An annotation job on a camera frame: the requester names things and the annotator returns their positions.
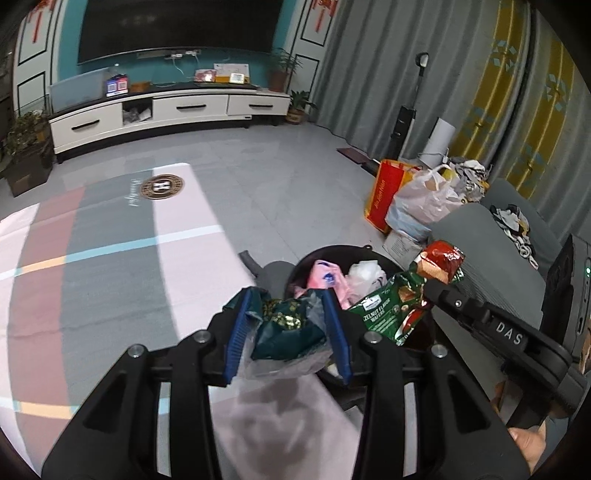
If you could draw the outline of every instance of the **red snack package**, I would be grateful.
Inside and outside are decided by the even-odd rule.
[[[465,258],[457,247],[437,240],[427,245],[414,261],[419,275],[424,278],[436,278],[448,284]]]

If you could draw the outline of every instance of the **flower pot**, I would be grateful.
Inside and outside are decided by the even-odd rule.
[[[302,120],[304,119],[305,115],[305,110],[290,108],[287,111],[287,115],[285,116],[285,121],[294,125],[299,125],[300,123],[302,123]]]
[[[285,82],[287,81],[287,72],[282,70],[273,70],[269,72],[269,90],[272,92],[285,92]]]
[[[53,168],[53,158],[51,138],[17,153],[3,172],[12,196],[17,197],[45,183]]]

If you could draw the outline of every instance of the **dark green bag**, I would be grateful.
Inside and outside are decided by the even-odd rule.
[[[274,300],[266,290],[249,289],[246,314],[258,325],[251,359],[295,360],[326,343],[323,330],[309,319],[310,315],[324,315],[319,302],[322,291],[310,289],[299,299]],[[238,295],[225,308],[234,308],[237,300]]]

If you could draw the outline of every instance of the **red shopping bag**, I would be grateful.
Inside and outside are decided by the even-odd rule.
[[[380,162],[374,188],[365,205],[365,218],[380,232],[388,233],[390,231],[385,218],[392,198],[403,185],[412,180],[417,170],[419,170],[418,167],[397,160],[382,160]]]

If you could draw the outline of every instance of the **snack wrapper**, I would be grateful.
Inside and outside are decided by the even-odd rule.
[[[423,299],[423,285],[430,278],[446,284],[463,278],[465,256],[442,240],[433,242],[415,258],[407,271],[394,275],[385,286],[357,302],[350,311],[363,317],[369,330],[403,345],[432,304]]]

